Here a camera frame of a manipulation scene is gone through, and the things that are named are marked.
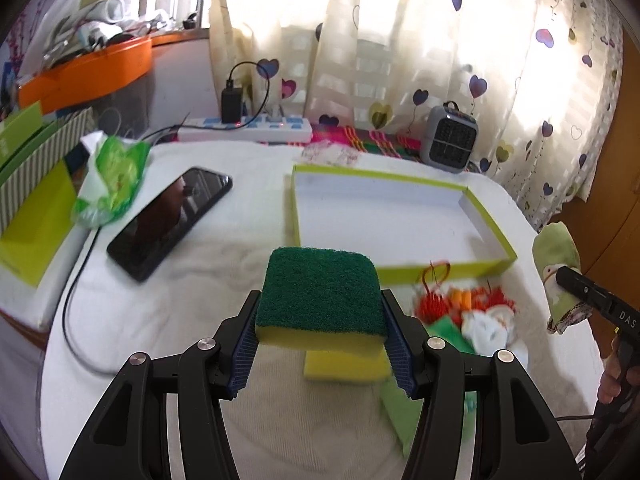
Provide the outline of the right hand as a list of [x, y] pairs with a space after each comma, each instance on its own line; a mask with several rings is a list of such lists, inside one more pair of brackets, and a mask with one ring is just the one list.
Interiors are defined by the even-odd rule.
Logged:
[[[622, 367], [616, 354], [611, 353], [605, 361], [604, 371], [598, 388], [598, 401], [603, 404], [612, 403], [622, 392], [623, 379]], [[631, 367], [625, 376], [626, 382], [631, 387], [639, 385], [639, 367]]]

